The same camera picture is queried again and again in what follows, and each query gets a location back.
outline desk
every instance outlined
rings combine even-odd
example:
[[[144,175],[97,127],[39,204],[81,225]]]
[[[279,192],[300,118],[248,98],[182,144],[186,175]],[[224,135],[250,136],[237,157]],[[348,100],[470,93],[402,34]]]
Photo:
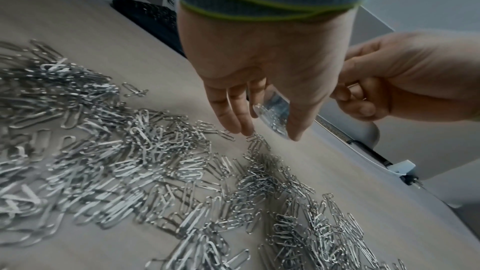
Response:
[[[189,62],[105,2],[0,0],[0,37],[14,43],[45,41],[72,62],[111,76],[117,84],[149,89],[146,97],[130,103],[135,107],[169,109],[192,120],[217,122]],[[260,121],[255,126],[299,180],[317,190],[316,199],[332,192],[340,208],[355,216],[379,259],[401,258],[410,270],[478,269],[480,244],[446,206],[437,202],[440,212],[431,211],[419,193],[398,178],[357,165],[352,155],[328,142],[331,138],[323,138],[327,134],[311,129],[295,143],[273,134]],[[213,146],[235,157],[247,143],[239,137],[225,144],[219,138]],[[261,240],[242,231],[232,233],[240,248],[251,248],[249,269],[262,269],[255,249]],[[57,235],[38,245],[0,248],[0,261],[14,270],[142,269],[176,243],[171,236],[130,220],[100,230],[93,224],[74,226],[67,219]]]

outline keyboard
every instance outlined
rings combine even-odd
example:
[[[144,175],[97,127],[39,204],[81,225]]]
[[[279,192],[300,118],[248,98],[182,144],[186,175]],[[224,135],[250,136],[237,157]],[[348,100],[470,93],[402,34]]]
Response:
[[[135,1],[112,0],[111,6],[155,38],[185,56],[177,29],[177,13],[166,6]]]

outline green stripe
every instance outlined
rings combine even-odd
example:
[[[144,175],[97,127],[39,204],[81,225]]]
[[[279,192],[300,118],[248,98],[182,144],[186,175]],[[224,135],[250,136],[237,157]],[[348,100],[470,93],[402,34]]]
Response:
[[[250,2],[253,4],[265,6],[265,7],[289,10],[289,11],[307,11],[309,13],[311,13],[312,11],[315,11],[315,14],[318,14],[319,12],[334,12],[334,11],[348,10],[348,9],[360,6],[360,3],[310,6],[310,5],[290,5],[290,4],[284,4],[284,3],[278,3],[278,2],[271,2],[268,0],[242,0],[242,1]]]
[[[188,4],[183,0],[180,0],[180,3],[182,4],[182,6],[186,7],[190,11],[193,11],[193,12],[198,13],[200,15],[205,15],[205,16],[212,17],[212,18],[217,18],[217,19],[239,21],[239,22],[293,21],[293,20],[311,18],[311,17],[321,15],[321,14],[324,14],[324,13],[330,13],[330,12],[334,12],[334,11],[348,10],[348,9],[353,9],[354,8],[354,6],[351,6],[351,7],[344,7],[344,8],[339,9],[339,10],[337,10],[337,9],[335,9],[335,10],[325,9],[325,10],[319,10],[319,11],[309,12],[309,13],[300,13],[298,15],[285,15],[285,16],[233,16],[233,15],[211,12],[211,11],[205,10],[203,8],[199,8],[197,6]]]

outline right hand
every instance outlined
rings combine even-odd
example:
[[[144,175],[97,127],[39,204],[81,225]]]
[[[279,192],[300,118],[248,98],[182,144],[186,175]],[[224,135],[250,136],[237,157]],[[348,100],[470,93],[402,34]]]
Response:
[[[365,122],[472,119],[480,114],[480,37],[392,33],[355,45],[331,97]]]

